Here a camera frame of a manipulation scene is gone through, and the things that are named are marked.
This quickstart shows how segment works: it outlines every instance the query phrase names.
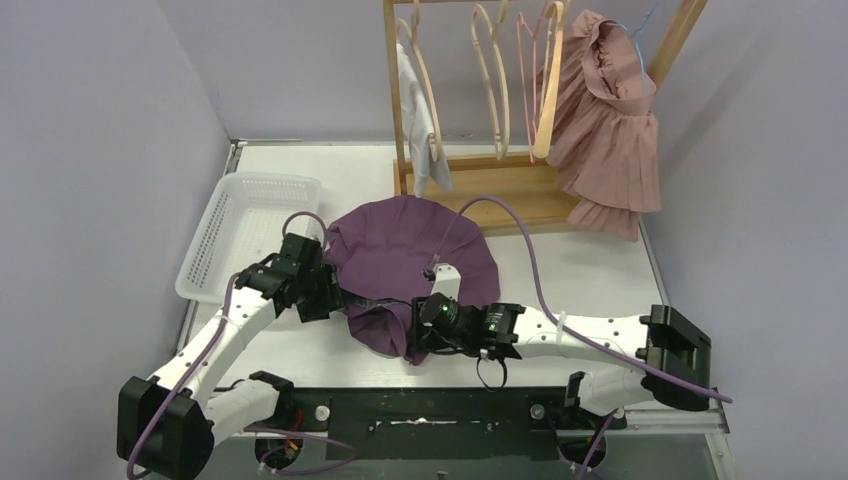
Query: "hanger hook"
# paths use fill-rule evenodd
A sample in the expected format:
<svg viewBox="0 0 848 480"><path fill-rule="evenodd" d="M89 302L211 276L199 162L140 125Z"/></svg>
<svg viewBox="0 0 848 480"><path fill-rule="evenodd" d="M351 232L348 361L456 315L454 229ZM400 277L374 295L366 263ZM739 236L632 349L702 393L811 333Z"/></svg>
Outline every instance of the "hanger hook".
<svg viewBox="0 0 848 480"><path fill-rule="evenodd" d="M418 29L418 22L421 19L421 2L419 0L412 0L414 5L414 9L412 10L412 17L409 19L412 22L412 29Z"/></svg>

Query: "purple garment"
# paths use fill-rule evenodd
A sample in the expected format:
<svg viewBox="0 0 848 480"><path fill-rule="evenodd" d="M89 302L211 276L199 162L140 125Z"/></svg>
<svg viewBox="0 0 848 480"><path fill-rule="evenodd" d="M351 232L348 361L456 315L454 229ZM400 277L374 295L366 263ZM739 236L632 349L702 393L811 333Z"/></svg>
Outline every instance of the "purple garment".
<svg viewBox="0 0 848 480"><path fill-rule="evenodd" d="M438 203L401 195L362 205L330 225L324 261L339 270L340 286L359 296L410 301L430 294L423 271L456 213ZM480 228L461 217L450 230L440 263L459 270L459 303L482 307L500 298L498 265ZM350 334L372 350L403 356L413 365L426 353L406 355L412 312L406 305L348 308Z"/></svg>

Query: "white table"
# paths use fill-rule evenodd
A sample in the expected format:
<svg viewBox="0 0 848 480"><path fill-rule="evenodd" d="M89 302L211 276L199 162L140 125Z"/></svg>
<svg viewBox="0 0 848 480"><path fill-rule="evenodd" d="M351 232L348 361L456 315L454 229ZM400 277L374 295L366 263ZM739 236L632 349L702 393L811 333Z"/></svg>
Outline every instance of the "white table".
<svg viewBox="0 0 848 480"><path fill-rule="evenodd" d="M488 146L447 147L450 154L481 153ZM332 222L357 206L393 194L391 145L247 146L240 172L289 173L317 178L324 191L319 214ZM498 263L501 300L539 306L524 239L487 238ZM546 300L555 312L587 316L626 316L661 303L656 278L641 238L631 243L582 233L533 235ZM219 306L201 304L193 336ZM591 362L534 358L510 362L510 386L563 386ZM475 362L430 356L422 365L376 354L353 339L344 318L301 324L297 313L283 313L262 331L227 372L224 384L267 370L300 387L468 387L480 386ZM481 365L484 378L500 378L497 364Z"/></svg>

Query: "white plastic basket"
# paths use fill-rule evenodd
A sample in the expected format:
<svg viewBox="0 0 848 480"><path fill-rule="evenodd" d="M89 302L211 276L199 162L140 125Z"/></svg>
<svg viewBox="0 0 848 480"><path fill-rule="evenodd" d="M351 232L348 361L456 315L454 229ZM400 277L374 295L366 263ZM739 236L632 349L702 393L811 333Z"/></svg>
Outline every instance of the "white plastic basket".
<svg viewBox="0 0 848 480"><path fill-rule="evenodd" d="M233 173L215 187L177 275L177 294L221 303L230 276L280 251L283 222L317 213L321 183L295 175ZM288 232L320 236L318 222L292 220Z"/></svg>

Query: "pink dress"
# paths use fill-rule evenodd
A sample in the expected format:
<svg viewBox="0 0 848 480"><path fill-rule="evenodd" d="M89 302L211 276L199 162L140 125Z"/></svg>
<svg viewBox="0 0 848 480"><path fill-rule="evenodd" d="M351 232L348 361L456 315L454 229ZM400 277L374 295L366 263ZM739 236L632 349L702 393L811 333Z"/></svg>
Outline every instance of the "pink dress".
<svg viewBox="0 0 848 480"><path fill-rule="evenodd" d="M636 241L639 214L660 210L656 90L622 28L588 10L577 17L563 43L547 158L557 184L582 199L570 224Z"/></svg>

